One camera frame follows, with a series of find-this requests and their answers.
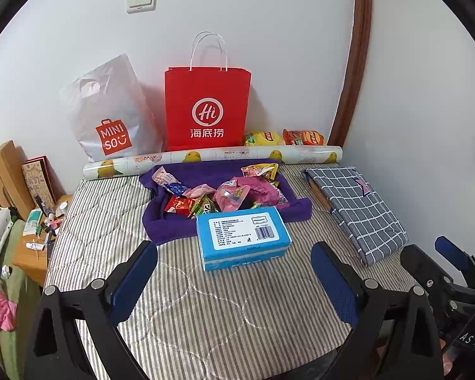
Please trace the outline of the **orange chips bag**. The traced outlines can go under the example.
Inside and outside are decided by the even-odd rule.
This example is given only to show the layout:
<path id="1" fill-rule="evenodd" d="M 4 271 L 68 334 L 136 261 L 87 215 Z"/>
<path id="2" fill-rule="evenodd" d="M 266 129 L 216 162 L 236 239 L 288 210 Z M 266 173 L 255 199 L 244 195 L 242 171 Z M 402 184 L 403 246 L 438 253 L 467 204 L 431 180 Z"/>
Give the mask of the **orange chips bag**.
<path id="1" fill-rule="evenodd" d="M 287 145 L 323 146 L 324 137 L 316 130 L 286 130 L 282 132 Z"/>

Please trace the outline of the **blue snack packet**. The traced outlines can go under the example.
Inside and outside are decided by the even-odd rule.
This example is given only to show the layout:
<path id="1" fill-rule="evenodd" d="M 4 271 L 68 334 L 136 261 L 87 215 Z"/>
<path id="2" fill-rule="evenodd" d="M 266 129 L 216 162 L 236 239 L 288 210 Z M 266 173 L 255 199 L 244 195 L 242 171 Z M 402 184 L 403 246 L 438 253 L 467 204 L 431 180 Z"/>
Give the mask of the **blue snack packet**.
<path id="1" fill-rule="evenodd" d="M 177 196 L 177 197 L 182 196 L 186 191 L 189 190 L 188 186 L 179 182 L 165 184 L 164 187 L 172 195 Z"/>

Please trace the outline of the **pink Lotso candy packet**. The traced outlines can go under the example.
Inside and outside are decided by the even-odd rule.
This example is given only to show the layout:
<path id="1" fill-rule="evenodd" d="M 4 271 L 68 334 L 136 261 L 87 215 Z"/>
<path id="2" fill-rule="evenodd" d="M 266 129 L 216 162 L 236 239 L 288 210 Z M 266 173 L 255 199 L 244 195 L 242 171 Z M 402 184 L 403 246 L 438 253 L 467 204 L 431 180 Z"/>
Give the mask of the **pink Lotso candy packet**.
<path id="1" fill-rule="evenodd" d="M 189 199 L 196 200 L 202 196 L 212 195 L 215 192 L 216 192 L 216 189 L 209 186 L 208 184 L 200 184 L 200 185 L 197 185 L 196 187 L 185 190 L 182 193 L 182 195 Z"/>

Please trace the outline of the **yellow chips bag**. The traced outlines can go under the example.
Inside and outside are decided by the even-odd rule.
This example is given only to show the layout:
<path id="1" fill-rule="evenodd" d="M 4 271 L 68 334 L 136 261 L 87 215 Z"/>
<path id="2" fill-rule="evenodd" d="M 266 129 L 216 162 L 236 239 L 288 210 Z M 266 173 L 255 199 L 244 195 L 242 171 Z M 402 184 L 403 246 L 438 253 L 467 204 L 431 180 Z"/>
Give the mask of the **yellow chips bag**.
<path id="1" fill-rule="evenodd" d="M 277 132 L 252 131 L 245 135 L 244 146 L 277 146 L 285 145 L 285 140 Z"/>

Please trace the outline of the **blue tissue box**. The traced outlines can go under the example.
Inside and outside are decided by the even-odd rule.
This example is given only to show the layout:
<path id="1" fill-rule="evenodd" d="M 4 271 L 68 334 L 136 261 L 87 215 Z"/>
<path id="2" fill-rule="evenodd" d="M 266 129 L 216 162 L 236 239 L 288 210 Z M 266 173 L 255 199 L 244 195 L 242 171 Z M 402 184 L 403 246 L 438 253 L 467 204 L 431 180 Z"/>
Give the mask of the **blue tissue box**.
<path id="1" fill-rule="evenodd" d="M 206 271 L 281 257 L 292 243 L 275 207 L 201 214 L 196 219 L 196 230 Z"/>

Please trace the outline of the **red snack packet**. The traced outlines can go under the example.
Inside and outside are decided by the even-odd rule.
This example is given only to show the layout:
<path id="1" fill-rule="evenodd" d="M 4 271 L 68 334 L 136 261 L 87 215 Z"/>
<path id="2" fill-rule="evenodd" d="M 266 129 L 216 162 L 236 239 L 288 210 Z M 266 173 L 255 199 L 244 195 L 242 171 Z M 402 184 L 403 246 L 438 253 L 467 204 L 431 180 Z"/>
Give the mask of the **red snack packet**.
<path id="1" fill-rule="evenodd" d="M 165 213 L 178 214 L 184 217 L 190 217 L 194 200 L 185 196 L 172 196 L 165 205 Z"/>

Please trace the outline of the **pale pink snack packet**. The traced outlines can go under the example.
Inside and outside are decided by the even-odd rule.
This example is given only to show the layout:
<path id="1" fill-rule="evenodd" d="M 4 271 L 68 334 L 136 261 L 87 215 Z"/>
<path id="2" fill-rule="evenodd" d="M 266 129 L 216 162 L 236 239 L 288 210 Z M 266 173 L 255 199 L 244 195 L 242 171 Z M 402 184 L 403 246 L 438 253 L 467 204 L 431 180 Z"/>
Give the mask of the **pale pink snack packet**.
<path id="1" fill-rule="evenodd" d="M 167 184 L 179 184 L 179 181 L 176 179 L 174 175 L 168 173 L 165 170 L 165 167 L 159 167 L 153 174 L 152 180 L 154 183 L 165 186 Z"/>

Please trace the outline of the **magenta snack packet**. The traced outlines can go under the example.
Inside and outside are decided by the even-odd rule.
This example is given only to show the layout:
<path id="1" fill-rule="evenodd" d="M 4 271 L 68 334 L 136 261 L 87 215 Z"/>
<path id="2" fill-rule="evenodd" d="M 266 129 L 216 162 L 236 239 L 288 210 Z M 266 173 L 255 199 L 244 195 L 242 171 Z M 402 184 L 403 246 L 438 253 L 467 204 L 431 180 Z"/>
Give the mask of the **magenta snack packet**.
<path id="1" fill-rule="evenodd" d="M 237 186 L 248 186 L 249 192 L 245 197 L 251 203 L 251 208 L 276 207 L 288 208 L 290 202 L 278 187 L 262 177 L 237 177 Z"/>

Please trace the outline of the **red Haidilao paper bag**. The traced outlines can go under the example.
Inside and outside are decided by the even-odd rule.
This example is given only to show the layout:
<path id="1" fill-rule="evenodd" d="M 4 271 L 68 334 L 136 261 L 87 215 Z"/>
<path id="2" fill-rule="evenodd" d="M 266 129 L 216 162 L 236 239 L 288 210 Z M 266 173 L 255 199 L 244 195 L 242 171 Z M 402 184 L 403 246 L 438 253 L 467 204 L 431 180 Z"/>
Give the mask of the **red Haidilao paper bag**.
<path id="1" fill-rule="evenodd" d="M 196 66 L 202 40 L 216 37 L 218 66 Z M 194 36 L 187 66 L 165 71 L 165 118 L 170 151 L 235 147 L 244 134 L 251 73 L 228 65 L 221 35 L 203 31 Z"/>

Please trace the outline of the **teal white tube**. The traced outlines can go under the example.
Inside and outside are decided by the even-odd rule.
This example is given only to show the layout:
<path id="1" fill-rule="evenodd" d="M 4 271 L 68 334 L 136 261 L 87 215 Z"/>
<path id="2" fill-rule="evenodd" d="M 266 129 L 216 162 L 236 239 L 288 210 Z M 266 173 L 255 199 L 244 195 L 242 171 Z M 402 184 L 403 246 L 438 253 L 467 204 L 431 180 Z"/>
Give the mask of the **teal white tube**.
<path id="1" fill-rule="evenodd" d="M 30 214 L 27 217 L 27 220 L 24 224 L 23 235 L 30 236 L 36 234 L 36 229 L 38 228 L 42 220 L 43 212 L 40 208 L 34 208 L 30 211 Z"/>

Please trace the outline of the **purple towel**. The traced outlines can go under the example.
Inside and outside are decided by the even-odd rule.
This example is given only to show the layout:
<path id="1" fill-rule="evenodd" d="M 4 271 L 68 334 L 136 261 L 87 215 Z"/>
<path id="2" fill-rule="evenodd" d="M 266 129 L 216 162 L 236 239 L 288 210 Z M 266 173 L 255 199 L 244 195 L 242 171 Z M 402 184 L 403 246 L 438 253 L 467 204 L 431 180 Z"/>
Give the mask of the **purple towel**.
<path id="1" fill-rule="evenodd" d="M 272 159 L 200 161 L 157 165 L 139 177 L 152 191 L 142 222 L 150 241 L 164 244 L 197 235 L 195 217 L 203 213 L 275 207 L 285 222 L 311 218 L 312 203 L 298 199 L 274 168 L 275 182 L 249 174 L 248 166 L 277 166 Z"/>

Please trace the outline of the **white Miniso plastic bag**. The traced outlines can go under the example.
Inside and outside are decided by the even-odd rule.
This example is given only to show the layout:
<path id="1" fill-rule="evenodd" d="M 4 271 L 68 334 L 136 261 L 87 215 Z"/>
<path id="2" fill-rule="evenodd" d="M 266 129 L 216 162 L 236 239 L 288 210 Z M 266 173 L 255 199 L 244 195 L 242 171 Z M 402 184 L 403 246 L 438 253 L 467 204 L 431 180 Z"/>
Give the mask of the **white Miniso plastic bag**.
<path id="1" fill-rule="evenodd" d="M 125 54 L 60 90 L 73 134 L 90 162 L 158 153 L 163 138 Z"/>

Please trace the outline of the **yellow snack packet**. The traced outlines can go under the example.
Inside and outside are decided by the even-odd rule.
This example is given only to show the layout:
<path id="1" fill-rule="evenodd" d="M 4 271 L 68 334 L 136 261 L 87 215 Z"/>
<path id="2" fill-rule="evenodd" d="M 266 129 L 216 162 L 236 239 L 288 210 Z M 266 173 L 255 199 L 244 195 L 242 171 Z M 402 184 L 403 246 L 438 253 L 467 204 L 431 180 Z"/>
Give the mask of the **yellow snack packet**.
<path id="1" fill-rule="evenodd" d="M 278 169 L 278 163 L 259 163 L 242 167 L 241 172 L 244 177 L 260 177 L 278 186 L 279 181 L 276 179 Z"/>

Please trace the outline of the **green snack packet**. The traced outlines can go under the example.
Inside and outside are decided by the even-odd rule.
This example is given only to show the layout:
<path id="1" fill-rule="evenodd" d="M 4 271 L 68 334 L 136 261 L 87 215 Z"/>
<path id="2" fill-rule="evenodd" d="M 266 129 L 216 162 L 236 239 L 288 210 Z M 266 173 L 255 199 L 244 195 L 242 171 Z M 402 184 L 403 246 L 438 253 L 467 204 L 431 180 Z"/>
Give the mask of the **green snack packet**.
<path id="1" fill-rule="evenodd" d="M 218 212 L 219 208 L 212 198 L 208 195 L 203 195 L 194 200 L 188 218 L 193 220 L 201 214 L 212 214 Z"/>

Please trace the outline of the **wooden bedside table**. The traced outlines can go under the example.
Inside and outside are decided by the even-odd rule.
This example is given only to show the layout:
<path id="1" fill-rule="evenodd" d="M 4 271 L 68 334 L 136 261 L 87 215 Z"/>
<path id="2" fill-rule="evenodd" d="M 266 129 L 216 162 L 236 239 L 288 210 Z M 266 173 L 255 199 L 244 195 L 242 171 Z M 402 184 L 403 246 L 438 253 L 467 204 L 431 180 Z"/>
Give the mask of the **wooden bedside table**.
<path id="1" fill-rule="evenodd" d="M 20 268 L 40 287 L 43 286 L 48 272 L 48 243 L 47 233 L 41 229 L 39 233 L 33 231 L 33 223 L 30 220 L 31 214 L 38 220 L 38 225 L 42 225 L 45 216 L 39 208 L 30 211 L 25 228 L 28 233 L 19 237 L 16 249 L 13 252 L 12 264 Z"/>

